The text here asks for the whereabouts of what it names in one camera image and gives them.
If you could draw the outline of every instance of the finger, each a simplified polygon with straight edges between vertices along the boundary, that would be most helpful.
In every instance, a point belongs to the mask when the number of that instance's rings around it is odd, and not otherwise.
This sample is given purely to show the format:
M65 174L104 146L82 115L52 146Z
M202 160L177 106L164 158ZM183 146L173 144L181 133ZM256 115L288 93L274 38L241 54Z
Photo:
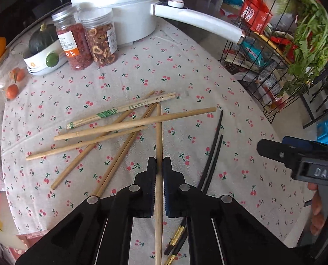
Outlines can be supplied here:
M319 213L317 215L313 215L312 218L311 218L311 223L317 229L322 229L322 227L324 226L324 217L323 217L323 214Z
M317 229L313 224L311 224L310 231L313 236L316 236L320 233L320 230Z
M322 201L318 191L316 191L312 198L311 209L313 215L319 214L322 210Z
M307 184L307 188L310 190L317 190L318 189L318 185L314 184L314 183L308 183Z

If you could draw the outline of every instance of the white ceramic bowl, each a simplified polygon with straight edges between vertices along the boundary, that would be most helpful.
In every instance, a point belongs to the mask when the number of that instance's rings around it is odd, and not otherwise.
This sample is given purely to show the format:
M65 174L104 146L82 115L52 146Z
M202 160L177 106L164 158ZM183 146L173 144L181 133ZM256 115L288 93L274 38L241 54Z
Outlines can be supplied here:
M59 56L64 53L60 41L52 43L46 49L43 49L40 53L32 56L29 49L25 50L23 53L23 59L26 62L29 69L41 70L42 68L46 68L46 58L51 53L55 52Z
M59 55L59 57L60 57L60 60L58 61L57 65L52 68L45 65L44 67L39 67L37 69L31 69L27 66L28 72L34 76L43 76L43 75L49 74L49 73L53 72L54 70L57 70L63 64L67 63L68 59L66 57L66 54L63 51Z

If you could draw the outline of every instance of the black chopstick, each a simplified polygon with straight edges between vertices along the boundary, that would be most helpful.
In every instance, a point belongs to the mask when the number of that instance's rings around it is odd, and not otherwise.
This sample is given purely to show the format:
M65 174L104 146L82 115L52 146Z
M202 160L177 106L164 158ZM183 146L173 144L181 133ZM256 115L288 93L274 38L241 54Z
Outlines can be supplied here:
M216 155L215 155L214 160L213 160L212 168L210 169L209 175L207 177L207 182L204 185L204 188L203 188L203 191L202 191L204 194L207 194L210 182L211 182L213 174L214 174L214 170L216 169L216 163L218 161L218 157L219 157L222 142L223 142L223 135L220 136L218 147L216 149ZM176 245L174 246L172 254L168 258L168 260L166 261L165 265L170 265L172 263L172 261L174 261L175 257L177 256L177 254L180 252L182 246L184 245L186 239L187 239L187 226L185 226L185 228L183 229L183 232L182 232L181 236L179 237Z
M209 167L210 167L210 163L212 162L214 150L216 149L216 142L218 141L220 126L221 126L221 120L223 119L223 113L224 113L224 111L222 110L220 112L220 117L219 117L218 125L217 125L217 128L216 128L216 133L214 135L214 139L213 139L213 143L212 143L212 148L210 149L209 156L208 156L208 159L207 159L207 162L206 162L206 166L204 167L202 176L201 176L200 181L199 181L198 186L197 186L197 188L200 189L200 190L202 190L202 188L203 188L204 181L207 177L208 170L209 170ZM169 245L166 247L166 249L164 251L164 255L169 255L170 254L170 252L172 251L172 249L176 245L178 239L180 238L185 226L186 226L186 218L183 218L180 225L179 225L179 227L178 227L178 229L176 230L176 232L174 234L174 237L171 239Z

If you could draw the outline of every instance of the small orange fruit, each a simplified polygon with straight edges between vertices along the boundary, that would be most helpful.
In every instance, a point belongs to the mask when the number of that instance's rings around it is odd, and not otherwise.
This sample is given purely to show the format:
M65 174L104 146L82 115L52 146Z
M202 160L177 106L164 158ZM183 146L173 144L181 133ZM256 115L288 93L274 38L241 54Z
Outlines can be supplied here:
M14 80L14 82L23 80L25 75L26 75L25 70L21 68L14 68L10 72L10 77L11 79Z
M16 84L10 85L6 90L6 97L9 100L13 100L19 93L18 86Z

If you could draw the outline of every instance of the dried hawthorn slices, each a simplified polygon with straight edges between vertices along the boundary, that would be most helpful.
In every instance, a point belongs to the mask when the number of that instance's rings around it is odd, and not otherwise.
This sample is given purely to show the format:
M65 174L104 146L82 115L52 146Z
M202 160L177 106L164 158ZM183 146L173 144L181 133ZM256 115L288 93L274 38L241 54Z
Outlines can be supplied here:
M99 67L116 61L116 54L111 54L107 32L113 28L112 23L99 27L84 29L94 61Z

